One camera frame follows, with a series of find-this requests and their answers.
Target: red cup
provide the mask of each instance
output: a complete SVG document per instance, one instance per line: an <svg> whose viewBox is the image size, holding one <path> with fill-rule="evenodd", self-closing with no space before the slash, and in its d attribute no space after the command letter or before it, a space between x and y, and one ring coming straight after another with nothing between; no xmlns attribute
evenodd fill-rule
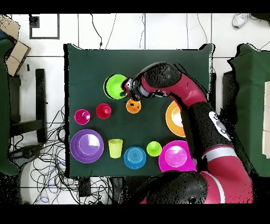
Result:
<svg viewBox="0 0 270 224"><path fill-rule="evenodd" d="M90 120L90 113L85 109L77 110L74 119L79 125L85 125Z"/></svg>
<svg viewBox="0 0 270 224"><path fill-rule="evenodd" d="M106 119L111 116L112 108L108 104L99 104L96 112L99 118Z"/></svg>

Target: white label on robot arm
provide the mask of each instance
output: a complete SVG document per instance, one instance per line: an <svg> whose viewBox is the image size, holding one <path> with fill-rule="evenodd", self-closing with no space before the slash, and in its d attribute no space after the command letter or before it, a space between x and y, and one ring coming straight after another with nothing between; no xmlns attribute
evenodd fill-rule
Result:
<svg viewBox="0 0 270 224"><path fill-rule="evenodd" d="M211 121L213 122L213 124L215 125L217 131L226 139L230 140L230 137L227 134L227 129L226 127L220 122L220 120L218 119L218 116L215 112L211 111L209 112L209 117L211 119Z"/></svg>

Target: orange bowl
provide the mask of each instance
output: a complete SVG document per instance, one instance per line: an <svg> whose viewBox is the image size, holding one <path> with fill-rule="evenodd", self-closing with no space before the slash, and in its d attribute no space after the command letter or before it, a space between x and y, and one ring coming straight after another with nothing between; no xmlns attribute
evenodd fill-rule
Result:
<svg viewBox="0 0 270 224"><path fill-rule="evenodd" d="M126 108L129 113L136 114L141 110L141 102L129 99L126 104Z"/></svg>
<svg viewBox="0 0 270 224"><path fill-rule="evenodd" d="M166 110L166 123L171 132L180 137L186 137L184 132L180 108L173 101Z"/></svg>

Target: blue bowl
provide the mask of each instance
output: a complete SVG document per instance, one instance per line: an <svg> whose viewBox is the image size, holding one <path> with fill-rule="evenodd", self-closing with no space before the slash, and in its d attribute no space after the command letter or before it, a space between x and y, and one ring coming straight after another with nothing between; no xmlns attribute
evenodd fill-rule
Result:
<svg viewBox="0 0 270 224"><path fill-rule="evenodd" d="M140 147L130 147L124 153L124 163L128 168L137 170L146 163L146 153Z"/></svg>

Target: white tile floor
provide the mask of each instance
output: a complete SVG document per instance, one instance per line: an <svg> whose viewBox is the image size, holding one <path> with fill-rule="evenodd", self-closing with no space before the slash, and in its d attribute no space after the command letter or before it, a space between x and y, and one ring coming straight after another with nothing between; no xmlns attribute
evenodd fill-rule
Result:
<svg viewBox="0 0 270 224"><path fill-rule="evenodd" d="M52 14L40 16L40 28L35 28L33 35L52 36L57 33L57 15ZM94 24L102 36L105 48L111 34L107 49L144 49L144 38L146 49L198 49L204 43L213 43L216 46L214 52L213 66L217 73L217 112L222 105L221 80L223 73L231 70L227 60L234 57L236 47L241 43L250 43L260 49L270 40L270 26L266 21L248 19L241 28L232 26L234 13L210 14L210 13L183 13L183 14L94 14ZM30 40L30 26L28 15L12 15L12 19L20 25L19 40L31 47L31 51L25 60L19 74L22 79L21 86L21 118L22 121L35 119L35 69L44 68L46 74L46 101L48 126L64 105L64 52L63 44L72 43L83 49L99 48L100 38L96 34L90 14L60 14L60 39L59 40ZM263 48L270 50L270 44ZM52 128L56 128L62 122L59 115ZM24 140L20 145L37 143L36 132L24 134ZM47 164L35 160L36 167L45 168ZM21 194L23 200L33 203L38 196L36 183L31 178L33 163L28 164L22 174ZM32 177L37 180L39 174L32 172ZM43 201L40 204L50 204L57 194L48 189L43 191ZM58 196L58 203L76 203L68 191L63 191Z"/></svg>

